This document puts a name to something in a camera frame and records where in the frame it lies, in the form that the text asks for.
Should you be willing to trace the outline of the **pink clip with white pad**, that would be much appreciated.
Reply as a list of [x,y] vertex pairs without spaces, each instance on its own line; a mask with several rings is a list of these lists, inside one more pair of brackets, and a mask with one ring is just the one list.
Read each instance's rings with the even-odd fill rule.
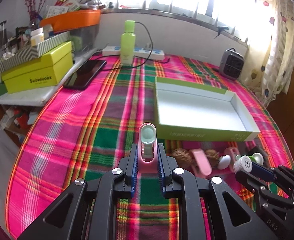
[[224,155],[229,155],[231,157],[231,163],[234,163],[236,156],[239,155],[239,150],[237,147],[228,147],[224,150]]

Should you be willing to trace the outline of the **pink clip with mint pad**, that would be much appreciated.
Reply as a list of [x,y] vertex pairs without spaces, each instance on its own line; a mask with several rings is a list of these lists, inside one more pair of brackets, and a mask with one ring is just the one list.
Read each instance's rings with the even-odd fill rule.
[[149,122],[139,128],[138,171],[142,174],[158,172],[158,144],[156,128]]

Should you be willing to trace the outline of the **light green plastic bottle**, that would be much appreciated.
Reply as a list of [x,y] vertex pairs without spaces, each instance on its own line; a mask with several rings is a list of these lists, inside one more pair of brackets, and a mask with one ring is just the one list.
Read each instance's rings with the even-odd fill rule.
[[136,35],[135,21],[127,20],[124,25],[124,33],[120,41],[120,62],[124,66],[131,66],[134,57]]

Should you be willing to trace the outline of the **small grey heater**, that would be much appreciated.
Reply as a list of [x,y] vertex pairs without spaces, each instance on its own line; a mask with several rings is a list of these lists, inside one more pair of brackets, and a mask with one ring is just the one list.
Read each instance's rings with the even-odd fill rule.
[[243,66],[243,56],[237,53],[234,48],[230,48],[223,53],[219,66],[219,73],[230,80],[237,80],[240,77]]

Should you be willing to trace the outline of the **grey chevron pattern box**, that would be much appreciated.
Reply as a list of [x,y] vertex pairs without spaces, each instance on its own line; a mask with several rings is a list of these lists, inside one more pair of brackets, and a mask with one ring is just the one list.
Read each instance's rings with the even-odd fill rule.
[[0,61],[0,74],[28,61],[38,59],[48,51],[70,40],[70,32],[66,31],[40,42],[36,46],[26,46],[8,59]]

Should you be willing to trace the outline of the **black smartphone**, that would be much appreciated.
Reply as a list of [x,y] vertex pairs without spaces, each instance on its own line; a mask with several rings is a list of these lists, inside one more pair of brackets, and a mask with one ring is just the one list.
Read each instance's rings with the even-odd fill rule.
[[85,90],[106,64],[107,61],[104,60],[86,61],[65,81],[63,87],[73,90]]

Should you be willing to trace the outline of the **dark glass jar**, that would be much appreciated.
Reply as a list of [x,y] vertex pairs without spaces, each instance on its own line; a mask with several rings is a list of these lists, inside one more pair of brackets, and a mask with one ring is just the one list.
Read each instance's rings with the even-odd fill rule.
[[0,22],[0,50],[5,49],[7,44],[7,29],[6,29],[6,22]]

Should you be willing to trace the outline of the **orange plastic tray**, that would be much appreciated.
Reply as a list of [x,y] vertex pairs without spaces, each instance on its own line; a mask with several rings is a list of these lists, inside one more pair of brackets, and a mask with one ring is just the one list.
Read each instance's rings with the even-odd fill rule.
[[78,10],[43,19],[39,26],[51,25],[54,33],[60,33],[97,25],[100,22],[100,16],[100,10]]

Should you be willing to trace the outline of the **white pill bottle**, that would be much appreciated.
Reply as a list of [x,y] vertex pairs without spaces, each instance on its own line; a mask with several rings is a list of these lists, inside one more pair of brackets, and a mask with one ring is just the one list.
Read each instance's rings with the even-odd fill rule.
[[31,38],[30,38],[30,44],[31,46],[36,46],[40,42],[44,41],[44,33],[43,28],[38,28],[36,30],[31,31]]

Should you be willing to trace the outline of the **large brown walnut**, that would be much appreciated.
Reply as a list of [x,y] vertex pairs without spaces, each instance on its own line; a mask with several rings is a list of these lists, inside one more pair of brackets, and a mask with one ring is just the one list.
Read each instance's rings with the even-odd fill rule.
[[193,164],[193,159],[190,153],[183,148],[177,148],[173,150],[170,156],[175,158],[179,167],[182,167],[186,170]]

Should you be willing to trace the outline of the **green and white open box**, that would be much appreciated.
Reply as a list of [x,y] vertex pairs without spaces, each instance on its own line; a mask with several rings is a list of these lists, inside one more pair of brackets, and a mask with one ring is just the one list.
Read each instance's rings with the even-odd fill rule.
[[260,133],[235,92],[156,77],[154,95],[159,139],[243,142],[254,140]]

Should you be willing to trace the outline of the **white round perforated cap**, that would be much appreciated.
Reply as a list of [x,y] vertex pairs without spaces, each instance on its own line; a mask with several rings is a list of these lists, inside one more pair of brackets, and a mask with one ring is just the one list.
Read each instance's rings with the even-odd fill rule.
[[238,158],[233,164],[233,170],[235,173],[239,171],[251,172],[252,171],[252,161],[251,159],[243,155],[242,157]]

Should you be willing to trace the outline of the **pink green plaid cloth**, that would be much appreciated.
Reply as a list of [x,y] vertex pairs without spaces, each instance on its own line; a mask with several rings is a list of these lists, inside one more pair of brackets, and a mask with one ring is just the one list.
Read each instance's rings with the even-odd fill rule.
[[294,161],[276,122],[242,83],[220,76],[209,63],[170,56],[166,63],[148,62],[137,69],[119,69],[119,59],[107,60],[84,91],[60,88],[31,127],[8,184],[5,221],[13,238],[76,178],[92,180],[116,167],[138,139],[142,123],[154,121],[155,77],[167,77],[235,92],[251,113],[260,134],[252,142],[187,142],[164,140],[167,153],[176,148],[236,147],[242,153],[255,146],[268,154],[273,167],[294,168]]

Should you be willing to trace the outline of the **yellow shoe box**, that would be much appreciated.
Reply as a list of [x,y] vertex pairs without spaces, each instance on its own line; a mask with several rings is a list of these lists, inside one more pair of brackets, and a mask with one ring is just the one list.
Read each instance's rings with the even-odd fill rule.
[[3,72],[8,93],[58,85],[73,65],[71,49],[71,42],[64,42],[38,59]]

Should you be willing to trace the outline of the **small brown walnut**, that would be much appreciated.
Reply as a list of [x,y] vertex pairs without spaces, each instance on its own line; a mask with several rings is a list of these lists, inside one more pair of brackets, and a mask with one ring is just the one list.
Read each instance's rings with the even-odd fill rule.
[[216,152],[216,150],[214,149],[207,149],[204,152],[211,167],[216,168],[218,166],[219,159],[220,159],[219,153]]

